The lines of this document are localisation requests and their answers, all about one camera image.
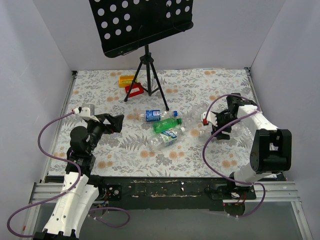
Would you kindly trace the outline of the clear bottle white cap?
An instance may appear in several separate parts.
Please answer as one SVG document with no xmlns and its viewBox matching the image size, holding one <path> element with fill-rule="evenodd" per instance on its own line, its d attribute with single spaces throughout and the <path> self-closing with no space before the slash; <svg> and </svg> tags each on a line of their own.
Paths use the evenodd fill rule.
<svg viewBox="0 0 320 240">
<path fill-rule="evenodd" d="M 194 106 L 188 114 L 188 129 L 192 137 L 204 137 L 211 134 L 209 126 L 203 126 L 202 114 L 208 110 L 209 103 L 202 102 Z"/>
</svg>

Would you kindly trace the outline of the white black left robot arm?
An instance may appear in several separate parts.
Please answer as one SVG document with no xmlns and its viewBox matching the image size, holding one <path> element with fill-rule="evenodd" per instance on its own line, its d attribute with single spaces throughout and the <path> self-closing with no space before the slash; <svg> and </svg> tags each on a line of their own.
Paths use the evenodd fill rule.
<svg viewBox="0 0 320 240">
<path fill-rule="evenodd" d="M 106 187 L 99 183 L 89 184 L 95 163 L 94 149 L 103 135 L 120 133 L 124 115 L 82 115 L 87 126 L 77 126 L 70 132 L 67 166 L 54 210 L 35 240 L 77 240 L 81 227 L 95 200 L 106 196 Z"/>
</svg>

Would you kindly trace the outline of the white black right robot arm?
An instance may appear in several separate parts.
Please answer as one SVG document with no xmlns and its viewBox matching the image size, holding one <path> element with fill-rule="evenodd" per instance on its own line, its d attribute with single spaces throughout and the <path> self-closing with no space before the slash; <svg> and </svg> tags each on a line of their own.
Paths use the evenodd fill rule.
<svg viewBox="0 0 320 240">
<path fill-rule="evenodd" d="M 227 109 L 208 110 L 203 121 L 212 125 L 217 140 L 229 140 L 232 126 L 242 122 L 254 135 L 249 163 L 229 176 L 227 195 L 237 199 L 245 188 L 271 174 L 288 171 L 292 162 L 292 133 L 272 124 L 252 100 L 232 93 L 226 96 Z"/>
</svg>

